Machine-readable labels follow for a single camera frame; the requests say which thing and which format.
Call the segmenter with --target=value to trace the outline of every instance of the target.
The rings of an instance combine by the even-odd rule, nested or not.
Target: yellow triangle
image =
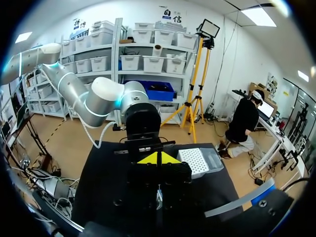
[[[137,162],[138,164],[147,164],[147,163],[151,163],[151,164],[157,164],[157,154],[158,152],[154,152],[152,154],[150,154],[149,156],[147,156],[146,158],[142,159],[141,161]],[[178,161],[177,159],[173,158],[172,156],[168,155],[165,152],[161,152],[161,160],[162,160],[162,164],[167,164],[167,163],[172,163],[172,164],[177,164],[177,163],[181,163],[180,161]]]
[[[168,155],[165,152],[161,152],[161,163],[162,164],[167,164],[167,163],[172,163],[172,164],[177,164],[177,163],[181,163],[180,161],[178,161],[177,159],[173,158],[172,156]]]
[[[157,153],[158,152],[154,152],[137,163],[138,164],[147,164],[147,163],[157,164]]]

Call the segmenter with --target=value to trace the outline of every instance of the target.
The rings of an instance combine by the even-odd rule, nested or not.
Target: sneaker
[[[227,150],[221,150],[218,154],[224,159],[231,159],[231,156],[228,154]]]
[[[219,144],[219,146],[218,146],[218,151],[221,151],[221,150],[224,150],[224,149],[226,149],[226,145],[223,143],[223,142],[221,142],[220,144]]]

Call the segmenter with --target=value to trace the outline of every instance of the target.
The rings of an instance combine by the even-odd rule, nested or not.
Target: yellow tripod
[[[207,74],[207,68],[208,68],[208,63],[209,63],[209,55],[210,55],[211,49],[208,48],[207,49],[207,53],[206,53],[206,61],[205,61],[205,65],[204,65],[204,70],[203,70],[203,77],[202,77],[202,81],[201,81],[201,85],[199,86],[199,91],[198,91],[198,95],[194,98],[194,100],[191,102],[191,104],[193,104],[195,102],[195,100],[197,101],[195,107],[194,107],[194,111],[193,111],[193,118],[195,118],[197,116],[198,113],[198,106],[200,105],[200,111],[201,111],[201,116],[202,116],[202,124],[204,124],[204,110],[203,110],[203,102],[202,102],[202,90],[204,87],[204,83],[205,83],[205,79],[206,79],[206,74]],[[194,125],[190,126],[190,130],[189,130],[189,135],[191,134],[192,128],[194,128]]]
[[[184,116],[183,116],[183,120],[182,120],[182,123],[181,123],[181,128],[184,128],[184,125],[185,125],[185,122],[186,122],[186,119],[187,117],[189,116],[190,118],[190,122],[191,122],[191,126],[190,126],[190,132],[189,134],[191,133],[191,131],[193,130],[193,142],[196,143],[197,142],[197,138],[196,138],[196,130],[195,130],[195,126],[194,126],[194,119],[195,119],[195,113],[196,113],[196,110],[197,110],[197,104],[198,102],[201,104],[201,107],[203,107],[202,105],[202,100],[199,99],[197,104],[196,104],[196,107],[195,107],[195,112],[193,113],[192,111],[192,103],[195,102],[195,100],[197,100],[197,97],[194,98],[194,100],[192,100],[192,94],[193,94],[193,89],[194,89],[194,85],[196,83],[196,79],[197,79],[197,74],[198,74],[198,67],[199,67],[199,63],[200,63],[200,59],[201,59],[201,53],[202,53],[202,48],[203,48],[203,37],[200,38],[200,41],[199,41],[199,44],[198,44],[198,52],[197,52],[197,62],[196,62],[196,68],[195,68],[195,71],[194,71],[194,75],[193,75],[193,80],[192,80],[192,83],[190,84],[190,92],[189,92],[189,96],[188,96],[188,99],[187,101],[180,107],[178,108],[177,111],[175,111],[172,115],[170,115],[162,124],[161,124],[161,127],[164,126],[168,121],[170,121],[171,119],[173,119],[174,116],[176,116],[176,114],[180,113],[185,107],[185,113],[184,113]],[[207,50],[207,64],[208,64],[208,56],[209,56],[209,49]],[[202,87],[204,85],[204,81],[205,81],[205,77],[206,77],[206,71],[207,71],[207,66],[205,65],[204,66],[204,72],[203,72],[203,79],[202,79],[202,85],[200,86],[200,92],[199,92],[199,97],[200,97],[200,94],[201,94],[201,91],[202,91]]]

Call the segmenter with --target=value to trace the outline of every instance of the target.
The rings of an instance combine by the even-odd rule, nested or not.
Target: ceiling
[[[10,54],[16,54],[29,48],[35,39],[37,39],[48,26],[53,25],[58,20],[66,17],[72,12],[78,11],[90,5],[94,5],[106,0],[43,0],[35,7],[32,14],[25,18],[16,31],[14,39],[20,33],[30,32],[30,38],[27,41],[13,45]],[[237,12],[259,4],[268,3],[269,0],[185,0],[194,2],[203,7],[215,10],[232,21],[236,21]],[[48,14],[46,9],[58,14]],[[303,90],[307,91],[312,97],[316,91],[316,81],[311,78],[310,71],[313,65],[312,58],[308,49],[301,38],[293,22],[284,18],[275,7],[264,7],[264,10],[273,19],[274,27],[259,27],[247,18],[244,14],[239,13],[237,23],[253,35],[266,50],[272,55],[284,72],[284,77],[292,81]],[[39,24],[39,19],[45,19],[46,24]],[[303,81],[297,75],[297,70],[310,76],[310,82]]]

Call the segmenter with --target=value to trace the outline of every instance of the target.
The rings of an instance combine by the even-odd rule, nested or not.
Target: person
[[[233,121],[225,132],[226,140],[238,143],[239,146],[227,148],[225,143],[219,145],[219,155],[222,158],[234,158],[243,152],[253,150],[254,143],[249,136],[254,131],[259,113],[257,108],[262,105],[265,99],[263,91],[257,89],[251,93],[250,99],[242,98],[234,113]]]

